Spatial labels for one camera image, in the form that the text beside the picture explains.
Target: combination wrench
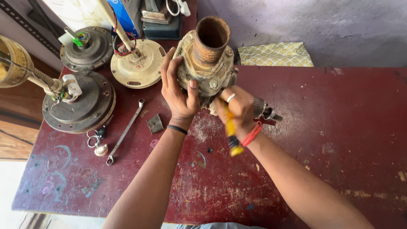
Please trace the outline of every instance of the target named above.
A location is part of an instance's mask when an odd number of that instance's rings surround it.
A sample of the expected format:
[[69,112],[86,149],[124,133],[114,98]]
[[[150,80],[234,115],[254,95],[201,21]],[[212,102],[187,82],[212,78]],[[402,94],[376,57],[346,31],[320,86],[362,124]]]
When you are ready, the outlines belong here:
[[134,114],[133,118],[130,120],[129,124],[127,125],[125,131],[122,133],[122,136],[120,136],[119,141],[117,141],[116,146],[113,148],[112,152],[109,154],[109,157],[107,158],[106,164],[107,165],[112,165],[114,160],[113,156],[114,153],[116,153],[116,150],[119,148],[120,143],[122,143],[123,139],[125,138],[127,132],[129,131],[131,125],[133,124],[134,120],[137,118],[137,115],[140,113],[141,109],[143,108],[144,105],[144,99],[140,99],[138,101],[138,109],[136,113]]

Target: red wooden workbench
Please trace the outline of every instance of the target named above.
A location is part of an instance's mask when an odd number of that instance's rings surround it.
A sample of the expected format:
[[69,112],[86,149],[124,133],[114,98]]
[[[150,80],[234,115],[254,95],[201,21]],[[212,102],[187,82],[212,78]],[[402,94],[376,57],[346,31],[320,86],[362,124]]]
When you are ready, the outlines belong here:
[[[176,45],[161,44],[167,50]],[[407,69],[236,67],[237,84],[284,117],[280,123],[265,122],[264,133],[376,228],[406,228]],[[171,117],[161,81],[135,90],[118,83],[109,68],[100,73],[117,92],[114,117],[102,140],[110,149],[138,100],[146,101],[115,164],[106,165],[107,155],[95,156],[85,134],[57,132],[43,122],[14,210],[106,217],[160,139],[163,131],[151,134],[146,121],[158,113],[166,126]],[[230,157],[223,125],[208,110],[196,115],[185,139],[165,222],[306,227],[249,151]]]

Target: key ring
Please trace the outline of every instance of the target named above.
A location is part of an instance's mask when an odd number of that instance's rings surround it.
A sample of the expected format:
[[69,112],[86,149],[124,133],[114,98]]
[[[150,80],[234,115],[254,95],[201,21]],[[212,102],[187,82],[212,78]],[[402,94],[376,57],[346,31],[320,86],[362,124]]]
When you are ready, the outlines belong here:
[[[89,146],[90,148],[94,148],[94,147],[96,147],[96,146],[99,144],[99,142],[101,141],[101,139],[100,139],[99,136],[96,136],[96,135],[89,136],[89,135],[88,135],[88,132],[86,132],[86,136],[88,137],[88,146]],[[90,140],[91,140],[91,139],[94,139],[94,138],[96,138],[95,145],[94,145],[94,146],[91,146],[91,145],[90,145]]]

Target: yellow screwdriver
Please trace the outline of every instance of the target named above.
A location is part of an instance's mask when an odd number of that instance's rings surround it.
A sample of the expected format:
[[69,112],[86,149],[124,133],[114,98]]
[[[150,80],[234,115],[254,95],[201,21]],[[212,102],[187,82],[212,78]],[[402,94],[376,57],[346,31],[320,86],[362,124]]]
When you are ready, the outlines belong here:
[[244,148],[240,145],[239,140],[236,138],[236,126],[233,123],[234,115],[229,111],[228,104],[223,102],[225,108],[225,118],[226,118],[226,135],[228,136],[228,144],[230,148],[230,155],[236,156],[243,152]]

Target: red thread bracelet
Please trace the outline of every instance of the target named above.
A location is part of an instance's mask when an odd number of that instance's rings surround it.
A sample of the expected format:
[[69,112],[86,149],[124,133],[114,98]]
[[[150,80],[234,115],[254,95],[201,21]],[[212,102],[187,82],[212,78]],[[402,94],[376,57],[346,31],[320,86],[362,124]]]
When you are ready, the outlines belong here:
[[246,147],[261,132],[262,123],[258,121],[250,133],[242,140],[242,145]]

